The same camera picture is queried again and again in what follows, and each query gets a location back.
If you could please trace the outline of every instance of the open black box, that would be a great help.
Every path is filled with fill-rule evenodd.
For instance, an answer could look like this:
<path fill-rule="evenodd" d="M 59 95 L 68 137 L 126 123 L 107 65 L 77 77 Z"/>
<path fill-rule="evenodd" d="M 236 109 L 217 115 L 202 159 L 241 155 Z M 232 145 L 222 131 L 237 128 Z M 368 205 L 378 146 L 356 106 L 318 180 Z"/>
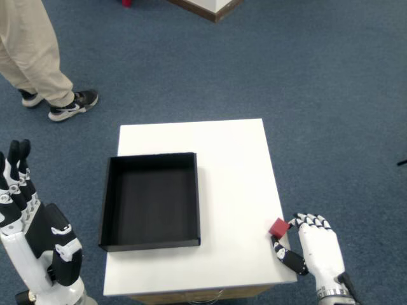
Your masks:
<path fill-rule="evenodd" d="M 114 252 L 198 245 L 195 153 L 109 159 L 101 248 Z"/>

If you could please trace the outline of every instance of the shoe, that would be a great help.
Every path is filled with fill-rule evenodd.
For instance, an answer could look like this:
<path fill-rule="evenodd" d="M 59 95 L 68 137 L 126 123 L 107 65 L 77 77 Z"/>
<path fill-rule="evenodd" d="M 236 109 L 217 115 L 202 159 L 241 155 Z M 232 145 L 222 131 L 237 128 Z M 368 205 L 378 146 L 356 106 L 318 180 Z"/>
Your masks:
<path fill-rule="evenodd" d="M 21 95 L 23 96 L 22 104 L 25 107 L 33 108 L 36 107 L 42 100 L 43 97 L 38 93 L 31 94 L 25 90 L 18 89 Z"/>
<path fill-rule="evenodd" d="M 99 96 L 95 90 L 75 92 L 72 103 L 65 107 L 50 107 L 48 117 L 54 122 L 61 122 L 77 113 L 87 112 L 96 105 Z"/>

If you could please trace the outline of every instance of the khaki pants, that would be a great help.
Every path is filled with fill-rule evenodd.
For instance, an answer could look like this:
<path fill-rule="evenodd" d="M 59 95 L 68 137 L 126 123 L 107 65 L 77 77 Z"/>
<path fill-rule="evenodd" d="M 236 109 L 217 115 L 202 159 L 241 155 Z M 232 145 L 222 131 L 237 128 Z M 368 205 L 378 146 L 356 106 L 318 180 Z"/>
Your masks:
<path fill-rule="evenodd" d="M 51 105 L 73 101 L 72 83 L 59 69 L 59 49 L 41 0 L 0 0 L 0 73 L 15 87 Z"/>

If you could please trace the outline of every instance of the red cube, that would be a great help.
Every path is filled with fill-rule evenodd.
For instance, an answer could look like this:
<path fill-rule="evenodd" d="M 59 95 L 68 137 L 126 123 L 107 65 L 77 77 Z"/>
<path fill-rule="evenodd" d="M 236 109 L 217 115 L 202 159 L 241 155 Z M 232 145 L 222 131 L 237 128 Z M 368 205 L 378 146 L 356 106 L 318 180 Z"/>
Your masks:
<path fill-rule="evenodd" d="M 274 222 L 270 230 L 268 232 L 271 235 L 274 235 L 278 239 L 284 236 L 284 234 L 288 231 L 290 228 L 290 225 L 286 223 L 284 220 L 277 218 L 277 220 Z"/>
<path fill-rule="evenodd" d="M 132 0 L 121 0 L 121 3 L 123 4 L 123 6 L 125 6 L 126 8 L 131 7 L 132 5 Z"/>

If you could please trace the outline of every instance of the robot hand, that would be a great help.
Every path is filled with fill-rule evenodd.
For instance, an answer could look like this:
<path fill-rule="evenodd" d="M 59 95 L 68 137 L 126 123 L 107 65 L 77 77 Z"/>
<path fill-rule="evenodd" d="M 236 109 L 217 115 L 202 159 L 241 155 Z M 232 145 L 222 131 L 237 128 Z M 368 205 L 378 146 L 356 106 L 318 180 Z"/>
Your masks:
<path fill-rule="evenodd" d="M 304 258 L 285 249 L 275 236 L 272 236 L 277 257 L 299 275 L 308 272 L 315 276 L 320 305 L 361 304 L 345 265 L 336 233 L 329 222 L 320 215 L 294 215 L 290 227 L 298 228 Z"/>
<path fill-rule="evenodd" d="M 0 153 L 0 239 L 28 291 L 17 304 L 88 305 L 79 277 L 82 246 L 64 214 L 44 206 L 31 182 L 28 140 L 13 141 Z"/>

